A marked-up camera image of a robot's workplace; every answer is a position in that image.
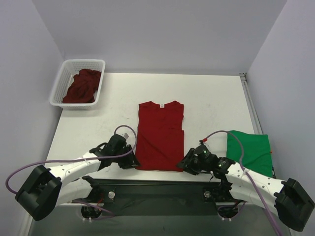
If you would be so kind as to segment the red t-shirt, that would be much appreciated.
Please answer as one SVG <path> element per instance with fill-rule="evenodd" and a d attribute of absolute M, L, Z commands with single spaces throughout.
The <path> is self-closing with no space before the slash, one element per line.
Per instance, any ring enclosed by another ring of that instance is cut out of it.
<path fill-rule="evenodd" d="M 182 172 L 177 165 L 184 158 L 184 105 L 177 101 L 141 103 L 138 118 L 137 169 Z"/>

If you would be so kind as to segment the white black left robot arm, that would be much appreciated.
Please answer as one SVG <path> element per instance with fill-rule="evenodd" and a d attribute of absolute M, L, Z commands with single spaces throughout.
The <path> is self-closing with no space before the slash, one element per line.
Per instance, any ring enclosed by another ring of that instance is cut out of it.
<path fill-rule="evenodd" d="M 55 207 L 64 203 L 77 199 L 95 202 L 104 190 L 89 174 L 112 163 L 118 163 L 121 169 L 140 165 L 131 145 L 103 143 L 68 164 L 51 168 L 37 166 L 15 199 L 36 221 L 44 219 Z"/>

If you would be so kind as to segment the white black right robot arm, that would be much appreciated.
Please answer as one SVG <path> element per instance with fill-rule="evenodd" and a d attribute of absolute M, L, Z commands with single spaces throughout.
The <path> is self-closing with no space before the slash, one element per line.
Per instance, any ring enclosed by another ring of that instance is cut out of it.
<path fill-rule="evenodd" d="M 298 232 L 304 230 L 315 208 L 314 201 L 298 181 L 275 179 L 242 169 L 238 162 L 210 153 L 205 145 L 191 148 L 177 166 L 192 175 L 213 174 L 221 180 L 213 196 L 268 209 L 287 227 Z"/>

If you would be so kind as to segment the green folded t-shirt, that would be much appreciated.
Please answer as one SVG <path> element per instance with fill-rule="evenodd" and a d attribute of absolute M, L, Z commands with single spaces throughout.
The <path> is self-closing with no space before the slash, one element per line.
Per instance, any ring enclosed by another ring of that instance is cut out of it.
<path fill-rule="evenodd" d="M 240 143 L 244 148 L 242 164 L 245 168 L 267 177 L 272 177 L 272 157 L 267 135 L 247 134 L 231 130 L 227 135 L 226 157 L 239 162 L 241 157 Z"/>

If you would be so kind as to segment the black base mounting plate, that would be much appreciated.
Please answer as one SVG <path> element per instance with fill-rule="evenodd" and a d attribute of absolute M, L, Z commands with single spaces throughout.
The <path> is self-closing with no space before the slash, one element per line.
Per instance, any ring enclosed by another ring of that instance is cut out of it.
<path fill-rule="evenodd" d="M 114 216 L 208 216 L 221 205 L 238 211 L 239 200 L 220 182 L 92 179 L 92 191 L 80 197 L 82 217 L 91 220 Z"/>

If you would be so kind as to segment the dark red crumpled shirt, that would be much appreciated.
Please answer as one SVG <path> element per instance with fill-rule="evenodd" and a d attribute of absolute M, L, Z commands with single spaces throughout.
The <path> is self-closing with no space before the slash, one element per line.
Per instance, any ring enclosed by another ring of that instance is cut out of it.
<path fill-rule="evenodd" d="M 63 103 L 93 103 L 94 93 L 98 90 L 101 72 L 91 69 L 81 69 L 74 75 L 73 83 L 68 88 Z"/>

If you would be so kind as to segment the white perforated plastic basket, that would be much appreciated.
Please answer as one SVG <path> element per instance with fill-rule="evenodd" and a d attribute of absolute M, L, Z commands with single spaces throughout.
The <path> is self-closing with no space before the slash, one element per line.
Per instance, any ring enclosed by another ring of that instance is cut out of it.
<path fill-rule="evenodd" d="M 100 97 L 105 72 L 101 59 L 63 62 L 50 96 L 50 104 L 64 110 L 91 110 Z"/>

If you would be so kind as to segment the aluminium frame rail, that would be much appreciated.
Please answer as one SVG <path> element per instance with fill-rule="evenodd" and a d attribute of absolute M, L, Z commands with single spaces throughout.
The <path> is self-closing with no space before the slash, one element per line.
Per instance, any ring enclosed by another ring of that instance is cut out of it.
<path fill-rule="evenodd" d="M 253 126 L 253 130 L 255 134 L 263 134 L 261 125 L 260 125 L 260 121 L 256 112 L 256 109 L 254 107 L 254 103 L 252 100 L 252 96 L 249 90 L 249 86 L 247 83 L 247 79 L 246 79 L 246 73 L 240 73 L 239 74 L 241 82 L 242 82 L 242 86 L 243 86 L 243 90 L 244 90 L 244 94 L 246 97 L 246 101 L 247 101 L 247 106 L 248 106 L 248 110 L 250 113 L 250 117 L 251 117 L 251 121 L 252 121 L 252 126 Z M 292 231 L 292 229 L 286 227 L 285 225 L 281 225 L 279 223 L 279 229 L 282 229 L 282 235 L 283 236 L 296 236 L 296 232 Z"/>

